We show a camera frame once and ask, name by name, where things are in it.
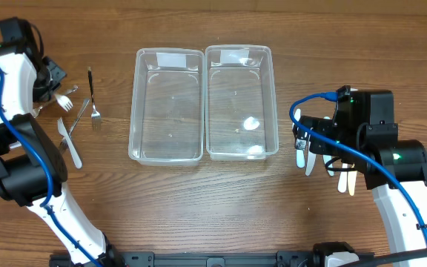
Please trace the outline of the small white plastic fork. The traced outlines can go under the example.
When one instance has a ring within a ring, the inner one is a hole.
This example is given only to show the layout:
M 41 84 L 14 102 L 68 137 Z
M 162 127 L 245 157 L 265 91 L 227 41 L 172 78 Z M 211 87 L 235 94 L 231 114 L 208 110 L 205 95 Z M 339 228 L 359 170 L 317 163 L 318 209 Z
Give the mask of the small white plastic fork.
M 65 95 L 61 95 L 58 93 L 54 94 L 56 101 L 58 103 L 58 105 L 66 112 L 70 111 L 71 108 L 73 107 L 73 103 L 71 102 L 70 98 L 65 96 Z

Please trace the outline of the black handled metal fork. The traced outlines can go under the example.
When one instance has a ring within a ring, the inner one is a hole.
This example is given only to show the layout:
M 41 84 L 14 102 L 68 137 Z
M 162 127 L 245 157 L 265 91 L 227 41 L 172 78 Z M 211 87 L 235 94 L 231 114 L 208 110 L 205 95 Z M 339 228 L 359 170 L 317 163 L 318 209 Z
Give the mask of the black handled metal fork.
M 92 74 L 91 67 L 87 68 L 87 77 L 88 77 L 88 83 L 90 88 L 90 98 L 92 103 L 92 114 L 91 114 L 92 128 L 95 131 L 99 131 L 101 129 L 102 116 L 100 112 L 98 112 L 96 109 L 96 103 L 95 103 L 94 91 L 93 91 L 93 74 Z

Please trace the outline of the silver metal fork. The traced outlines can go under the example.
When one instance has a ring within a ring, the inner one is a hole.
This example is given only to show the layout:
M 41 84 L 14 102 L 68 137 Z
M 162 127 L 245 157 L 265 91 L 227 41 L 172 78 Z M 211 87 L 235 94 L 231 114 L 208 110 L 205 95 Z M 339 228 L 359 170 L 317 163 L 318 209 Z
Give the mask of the silver metal fork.
M 72 135 L 73 130 L 75 129 L 77 123 L 82 118 L 83 113 L 85 112 L 90 100 L 88 98 L 84 99 L 81 108 L 79 109 L 79 112 L 77 113 L 77 117 L 74 120 L 73 124 L 70 126 L 70 129 L 68 131 L 69 136 Z M 59 143 L 59 152 L 63 154 L 68 148 L 67 140 L 64 137 L 62 141 Z
M 71 102 L 70 98 L 68 97 L 69 94 L 76 92 L 79 89 L 77 85 L 74 85 L 71 89 L 65 91 L 64 93 L 54 93 L 51 100 L 48 102 L 43 103 L 42 105 L 38 106 L 37 108 L 34 108 L 32 111 L 32 115 L 34 118 L 36 118 L 42 109 L 46 108 L 50 104 L 57 103 L 64 111 L 68 112 L 72 107 L 73 103 Z

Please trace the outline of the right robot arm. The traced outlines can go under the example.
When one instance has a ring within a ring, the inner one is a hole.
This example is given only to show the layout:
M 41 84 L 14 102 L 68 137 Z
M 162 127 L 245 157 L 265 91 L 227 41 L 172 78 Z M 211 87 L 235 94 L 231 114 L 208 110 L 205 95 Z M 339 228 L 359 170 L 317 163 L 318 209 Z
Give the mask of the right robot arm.
M 427 266 L 427 153 L 417 140 L 393 145 L 373 144 L 364 151 L 330 139 L 315 129 L 327 119 L 304 116 L 293 121 L 297 142 L 306 141 L 312 153 L 329 155 L 350 164 L 365 177 L 379 208 L 390 245 L 390 254 L 359 259 L 349 251 L 322 257 L 324 266 Z

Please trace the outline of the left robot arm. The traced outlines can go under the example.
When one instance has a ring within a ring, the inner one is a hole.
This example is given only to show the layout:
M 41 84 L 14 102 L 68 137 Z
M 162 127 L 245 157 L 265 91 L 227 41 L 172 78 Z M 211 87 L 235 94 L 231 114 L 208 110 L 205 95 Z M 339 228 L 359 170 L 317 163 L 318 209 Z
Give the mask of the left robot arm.
M 39 48 L 0 44 L 0 197 L 43 220 L 72 266 L 123 266 L 123 256 L 71 194 L 62 154 L 36 121 L 34 103 L 50 100 L 64 76 Z

